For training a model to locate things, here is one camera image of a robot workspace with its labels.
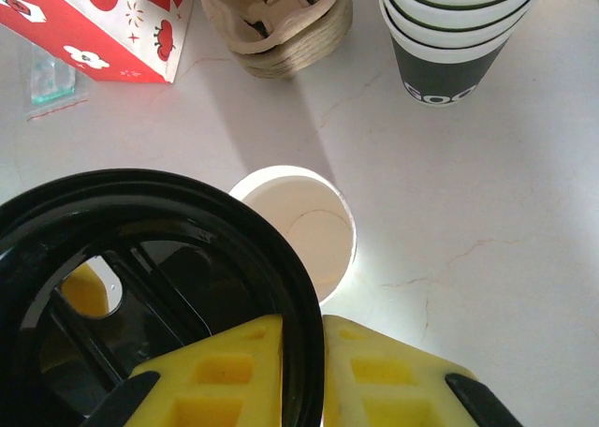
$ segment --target marble surface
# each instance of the marble surface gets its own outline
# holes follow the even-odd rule
[[[351,275],[324,306],[471,368],[526,427],[599,418],[599,0],[542,0],[446,109],[402,89],[376,0],[293,81],[245,74],[199,1],[174,85],[93,83],[27,122],[0,28],[0,201],[89,169],[228,190],[275,164],[342,189]]]

